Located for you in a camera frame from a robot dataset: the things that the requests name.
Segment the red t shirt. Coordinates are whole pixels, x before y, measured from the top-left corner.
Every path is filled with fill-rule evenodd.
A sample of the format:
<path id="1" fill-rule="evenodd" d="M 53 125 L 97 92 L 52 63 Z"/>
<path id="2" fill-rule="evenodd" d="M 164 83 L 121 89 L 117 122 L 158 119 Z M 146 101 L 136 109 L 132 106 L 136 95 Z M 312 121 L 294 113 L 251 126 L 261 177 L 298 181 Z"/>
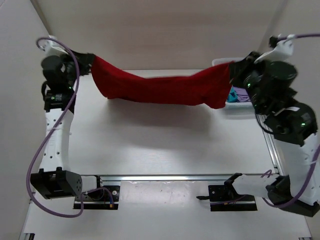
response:
<path id="1" fill-rule="evenodd" d="M 125 72 L 102 58 L 94 58 L 91 74 L 108 99 L 138 103 L 197 106 L 221 109 L 231 90 L 230 64 L 223 63 L 190 76 L 144 78 Z"/>

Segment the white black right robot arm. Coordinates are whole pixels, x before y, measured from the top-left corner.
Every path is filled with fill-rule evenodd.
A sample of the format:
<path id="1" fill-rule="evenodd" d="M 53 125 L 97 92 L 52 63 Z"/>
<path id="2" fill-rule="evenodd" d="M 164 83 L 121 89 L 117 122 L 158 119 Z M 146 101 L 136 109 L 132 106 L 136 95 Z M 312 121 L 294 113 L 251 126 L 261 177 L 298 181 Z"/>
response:
<path id="1" fill-rule="evenodd" d="M 225 181 L 230 200 L 260 197 L 273 208 L 313 217 L 320 210 L 320 143 L 314 110 L 295 99 L 291 88 L 298 75 L 294 65 L 282 60 L 258 61 L 250 53 L 229 64 L 230 83 L 247 91 L 261 129 L 273 136 L 285 160 L 286 175 L 253 177 L 235 173 Z"/>

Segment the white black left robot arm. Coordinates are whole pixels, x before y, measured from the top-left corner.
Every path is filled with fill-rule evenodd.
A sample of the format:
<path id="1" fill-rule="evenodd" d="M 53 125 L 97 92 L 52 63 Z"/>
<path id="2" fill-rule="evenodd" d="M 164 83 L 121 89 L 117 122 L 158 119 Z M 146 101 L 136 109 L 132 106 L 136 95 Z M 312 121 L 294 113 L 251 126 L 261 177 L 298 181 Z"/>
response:
<path id="1" fill-rule="evenodd" d="M 69 138 L 76 102 L 75 83 L 78 76 L 90 73 L 95 56 L 78 52 L 74 55 L 51 55 L 41 62 L 48 140 L 39 170 L 30 175 L 30 183 L 45 199 L 76 197 L 82 192 L 82 178 L 71 171 L 69 164 Z"/>

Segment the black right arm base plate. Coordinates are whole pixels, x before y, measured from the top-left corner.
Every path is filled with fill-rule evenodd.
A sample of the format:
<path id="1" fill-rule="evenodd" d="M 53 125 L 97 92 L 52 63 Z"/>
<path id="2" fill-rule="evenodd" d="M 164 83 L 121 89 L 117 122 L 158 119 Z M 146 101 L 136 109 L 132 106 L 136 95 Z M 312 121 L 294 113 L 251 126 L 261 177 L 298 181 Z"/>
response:
<path id="1" fill-rule="evenodd" d="M 232 184 L 242 173 L 235 173 L 222 185 L 209 185 L 208 195 L 198 195 L 200 201 L 209 200 L 211 212 L 254 212 L 257 211 L 255 197 L 252 195 L 238 194 Z"/>

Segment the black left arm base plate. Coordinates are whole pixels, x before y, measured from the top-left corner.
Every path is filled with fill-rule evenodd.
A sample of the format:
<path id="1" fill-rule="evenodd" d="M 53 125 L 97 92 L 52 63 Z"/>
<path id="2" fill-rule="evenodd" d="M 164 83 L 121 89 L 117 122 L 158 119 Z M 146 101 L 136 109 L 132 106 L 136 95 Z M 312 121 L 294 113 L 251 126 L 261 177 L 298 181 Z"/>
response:
<path id="1" fill-rule="evenodd" d="M 84 210 L 118 210 L 120 180 L 103 175 L 83 175 L 82 182 Z"/>

